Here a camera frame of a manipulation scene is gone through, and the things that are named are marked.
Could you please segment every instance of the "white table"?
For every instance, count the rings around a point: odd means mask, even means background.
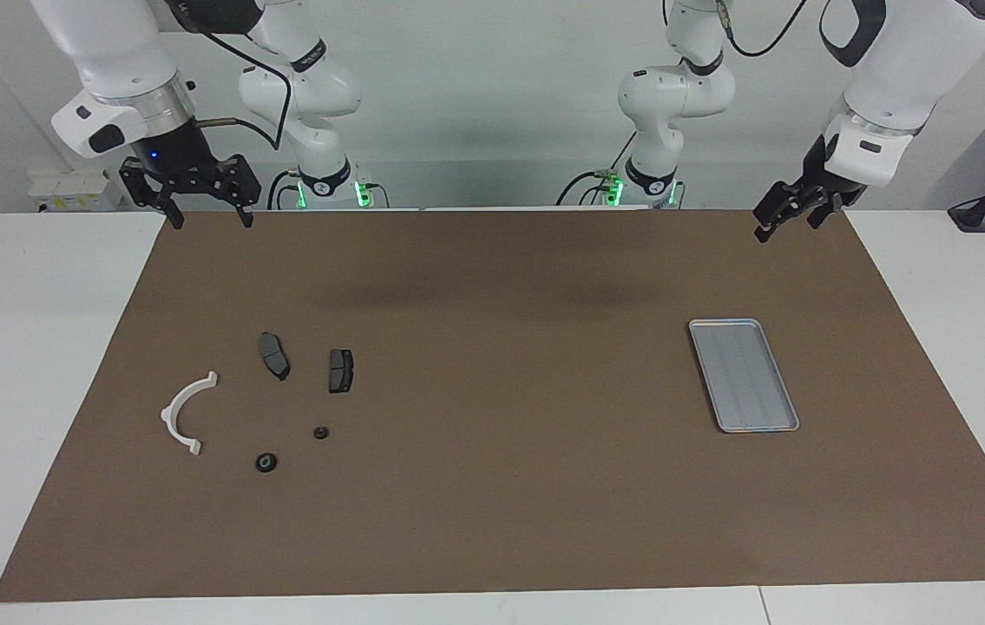
[[[961,234],[942,213],[850,221],[985,450],[984,234]],[[0,575],[161,223],[0,214]],[[0,622],[977,624],[985,582],[0,605]]]

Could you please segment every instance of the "green light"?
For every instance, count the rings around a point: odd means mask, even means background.
[[[623,181],[620,181],[619,178],[613,178],[612,182],[615,186],[607,191],[607,205],[619,206],[620,202],[623,201]]]
[[[361,181],[354,181],[353,188],[357,189],[357,202],[358,205],[361,205],[361,208],[372,206],[372,193],[364,188]]]

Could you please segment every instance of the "brown table surface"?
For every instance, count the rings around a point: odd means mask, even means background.
[[[985,579],[985,457],[848,221],[751,230],[190,214],[156,241],[0,602]],[[703,317],[762,321],[800,431],[715,427]],[[333,348],[356,353],[349,395],[326,391]],[[159,412],[211,369],[180,417],[191,456]]]

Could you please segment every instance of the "small black round part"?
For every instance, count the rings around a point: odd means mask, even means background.
[[[266,452],[266,454],[257,456],[258,471],[273,472],[275,468],[277,468],[277,455]]]

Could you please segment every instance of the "black rubber wheel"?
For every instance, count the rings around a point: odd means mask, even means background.
[[[257,470],[261,472],[273,472],[277,468],[277,455],[272,452],[265,452],[257,456]]]

